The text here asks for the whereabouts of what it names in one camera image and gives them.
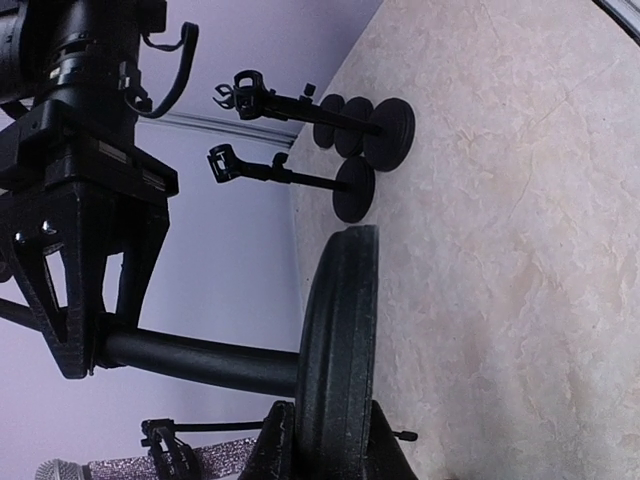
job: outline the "glittery surface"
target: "glittery surface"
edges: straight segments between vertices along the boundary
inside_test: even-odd
[[[195,448],[200,460],[203,480],[225,478],[241,473],[255,446],[255,438],[212,447]],[[106,460],[89,463],[93,480],[157,480],[153,459],[150,457]]]

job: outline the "microphone grille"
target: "microphone grille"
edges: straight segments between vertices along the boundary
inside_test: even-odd
[[[36,480],[85,480],[77,463],[49,460],[38,467]]]

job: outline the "cable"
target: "cable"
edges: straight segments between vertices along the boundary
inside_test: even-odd
[[[180,47],[182,49],[182,57],[180,59],[180,67],[178,68],[178,74],[176,79],[169,90],[169,93],[165,99],[155,110],[143,110],[134,105],[133,100],[130,97],[125,97],[127,105],[134,112],[144,118],[157,119],[166,114],[171,108],[180,100],[180,97],[187,88],[189,83],[189,77],[191,76],[191,70],[193,68],[193,61],[195,59],[196,47],[198,46],[198,38],[200,36],[200,28],[198,25],[186,22],[182,26],[181,40],[177,45],[154,45],[148,38],[143,37],[144,42],[150,45],[152,48],[162,51],[175,51]]]

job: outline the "screw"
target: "screw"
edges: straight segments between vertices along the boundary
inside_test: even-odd
[[[42,232],[46,235],[55,235],[56,233],[58,233],[58,231],[51,226],[49,220],[45,220],[42,224]]]

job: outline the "black metal bracket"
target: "black metal bracket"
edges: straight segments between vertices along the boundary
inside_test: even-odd
[[[276,402],[265,420],[254,451],[247,462],[240,480],[304,480],[305,459],[295,451],[295,406],[292,403]],[[404,432],[417,440],[417,434]],[[371,409],[371,431],[364,459],[364,471],[354,480],[417,480],[397,436],[377,402]]]
[[[115,321],[138,324],[177,173],[71,107],[46,101],[0,132],[0,252],[66,378],[96,362],[107,258],[123,253]],[[60,252],[68,305],[46,258]]]

